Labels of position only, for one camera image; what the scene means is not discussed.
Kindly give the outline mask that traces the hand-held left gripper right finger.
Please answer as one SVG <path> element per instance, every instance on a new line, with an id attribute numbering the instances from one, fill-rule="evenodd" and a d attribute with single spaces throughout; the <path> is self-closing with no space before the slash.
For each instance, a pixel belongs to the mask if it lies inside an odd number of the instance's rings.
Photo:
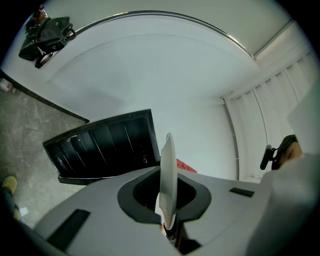
<path id="1" fill-rule="evenodd" d="M 189 171 L 179 176 L 204 186 L 210 194 L 207 209 L 196 220 L 184 223 L 198 252 L 245 252 L 258 223 L 260 183 L 216 178 Z"/>

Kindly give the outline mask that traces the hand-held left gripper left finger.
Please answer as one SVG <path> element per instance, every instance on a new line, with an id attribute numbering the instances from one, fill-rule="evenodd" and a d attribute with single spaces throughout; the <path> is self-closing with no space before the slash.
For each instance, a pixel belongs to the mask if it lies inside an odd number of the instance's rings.
<path id="1" fill-rule="evenodd" d="M 158 224 L 139 223 L 118 203 L 118 191 L 127 182 L 150 174 L 148 167 L 85 186 L 49 211 L 35 226 L 48 239 L 74 210 L 90 213 L 66 250 L 71 256 L 180 256 Z"/>

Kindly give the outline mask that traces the black cabinet with door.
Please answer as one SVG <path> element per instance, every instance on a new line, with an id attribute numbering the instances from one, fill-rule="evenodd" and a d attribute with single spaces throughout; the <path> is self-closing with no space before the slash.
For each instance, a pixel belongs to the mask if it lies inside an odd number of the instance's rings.
<path id="1" fill-rule="evenodd" d="M 160 164 L 151 109 L 87 123 L 43 147 L 62 184 L 86 186 Z"/>

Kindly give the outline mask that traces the red watermelon slice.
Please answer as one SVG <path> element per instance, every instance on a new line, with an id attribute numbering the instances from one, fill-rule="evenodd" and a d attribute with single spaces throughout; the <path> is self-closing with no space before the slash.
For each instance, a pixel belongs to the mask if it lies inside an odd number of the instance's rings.
<path id="1" fill-rule="evenodd" d="M 193 169 L 192 167 L 190 167 L 189 165 L 187 165 L 183 161 L 179 160 L 178 158 L 176 159 L 176 166 L 178 169 L 185 170 L 185 171 L 192 172 L 192 173 L 197 173 L 197 171 L 195 169 Z"/>

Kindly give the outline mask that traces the white plate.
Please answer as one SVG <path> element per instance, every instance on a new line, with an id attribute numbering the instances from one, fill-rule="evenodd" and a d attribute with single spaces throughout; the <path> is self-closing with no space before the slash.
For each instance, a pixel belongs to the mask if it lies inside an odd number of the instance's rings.
<path id="1" fill-rule="evenodd" d="M 155 213 L 160 215 L 166 230 L 174 226 L 177 212 L 178 168 L 173 135 L 169 132 L 161 150 L 160 187 L 156 198 Z"/>

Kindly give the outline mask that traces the person's left yellow shoe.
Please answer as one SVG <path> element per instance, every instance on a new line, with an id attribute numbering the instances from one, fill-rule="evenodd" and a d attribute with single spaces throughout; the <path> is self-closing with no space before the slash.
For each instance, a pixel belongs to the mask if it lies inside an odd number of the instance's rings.
<path id="1" fill-rule="evenodd" d="M 4 179 L 2 187 L 8 190 L 13 195 L 16 191 L 17 184 L 17 178 L 14 175 L 9 175 Z"/>

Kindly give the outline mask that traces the person's left leg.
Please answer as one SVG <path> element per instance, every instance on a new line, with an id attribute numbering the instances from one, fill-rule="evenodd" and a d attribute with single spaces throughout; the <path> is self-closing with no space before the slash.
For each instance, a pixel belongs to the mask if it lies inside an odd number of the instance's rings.
<path id="1" fill-rule="evenodd" d="M 18 216 L 17 215 L 18 208 L 17 208 L 17 205 L 15 204 L 13 193 L 8 188 L 3 187 L 2 188 L 2 195 L 4 197 L 6 206 L 8 207 L 10 214 L 12 215 L 12 217 L 14 219 L 16 219 Z"/>

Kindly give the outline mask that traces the white slatted panel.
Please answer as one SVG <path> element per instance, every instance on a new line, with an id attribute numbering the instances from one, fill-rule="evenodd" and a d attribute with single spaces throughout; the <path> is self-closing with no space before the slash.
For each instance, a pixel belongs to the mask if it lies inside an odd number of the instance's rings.
<path id="1" fill-rule="evenodd" d="M 260 169 L 265 147 L 277 148 L 294 133 L 287 116 L 319 76 L 317 56 L 307 49 L 249 88 L 223 98 L 235 132 L 240 181 L 259 183 L 271 170 L 270 163 Z"/>

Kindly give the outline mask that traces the small white red carton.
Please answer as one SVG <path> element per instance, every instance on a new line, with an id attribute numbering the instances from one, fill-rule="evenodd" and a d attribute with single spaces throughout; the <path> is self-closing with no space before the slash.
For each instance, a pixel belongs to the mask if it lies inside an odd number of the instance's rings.
<path id="1" fill-rule="evenodd" d="M 9 92 L 12 88 L 12 83 L 7 81 L 5 78 L 0 79 L 0 89 L 2 89 L 5 92 Z"/>

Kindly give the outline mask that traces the black handbag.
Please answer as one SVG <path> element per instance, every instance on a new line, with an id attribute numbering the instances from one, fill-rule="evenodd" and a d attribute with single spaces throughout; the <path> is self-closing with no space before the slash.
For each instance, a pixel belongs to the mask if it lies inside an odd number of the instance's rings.
<path id="1" fill-rule="evenodd" d="M 46 17 L 27 31 L 18 56 L 35 61 L 35 67 L 39 69 L 76 36 L 70 17 Z"/>

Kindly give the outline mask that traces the red snack packet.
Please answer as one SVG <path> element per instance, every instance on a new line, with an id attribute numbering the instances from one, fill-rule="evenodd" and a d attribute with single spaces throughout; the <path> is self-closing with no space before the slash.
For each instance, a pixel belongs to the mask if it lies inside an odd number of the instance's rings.
<path id="1" fill-rule="evenodd" d="M 30 21 L 32 21 L 33 24 L 38 24 L 40 21 L 48 17 L 49 16 L 45 10 L 44 5 L 41 4 L 39 8 L 32 14 Z"/>

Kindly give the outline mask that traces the metal rail strip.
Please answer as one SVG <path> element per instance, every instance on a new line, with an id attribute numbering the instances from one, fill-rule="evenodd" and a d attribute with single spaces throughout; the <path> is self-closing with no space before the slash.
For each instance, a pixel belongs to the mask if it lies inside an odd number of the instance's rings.
<path id="1" fill-rule="evenodd" d="M 234 44 L 236 44 L 242 51 L 244 51 L 247 55 L 249 55 L 254 61 L 256 60 L 255 56 L 246 48 L 244 47 L 239 41 L 237 41 L 235 38 L 233 38 L 231 35 L 227 34 L 225 31 L 223 31 L 222 29 L 208 23 L 205 22 L 203 20 L 200 20 L 198 18 L 189 16 L 189 15 L 185 15 L 185 14 L 181 14 L 181 13 L 176 13 L 176 12 L 170 12 L 170 11 L 160 11 L 160 10 L 137 10 L 137 11 L 128 11 L 128 12 L 122 12 L 122 13 L 117 13 L 102 19 L 99 19 L 95 22 L 92 22 L 86 26 L 83 26 L 79 29 L 77 29 L 75 31 L 75 33 L 77 35 L 80 35 L 81 33 L 83 33 L 84 31 L 99 26 L 101 24 L 107 23 L 107 22 L 111 22 L 111 21 L 115 21 L 115 20 L 119 20 L 119 19 L 124 19 L 124 18 L 130 18 L 130 17 L 140 17 L 140 16 L 160 16 L 160 17 L 171 17 L 171 18 L 177 18 L 177 19 L 181 19 L 181 20 L 185 20 L 188 22 L 192 22 L 198 25 L 201 25 L 203 27 L 206 27 L 220 35 L 222 35 L 223 37 L 225 37 L 226 39 L 228 39 L 229 41 L 233 42 Z"/>

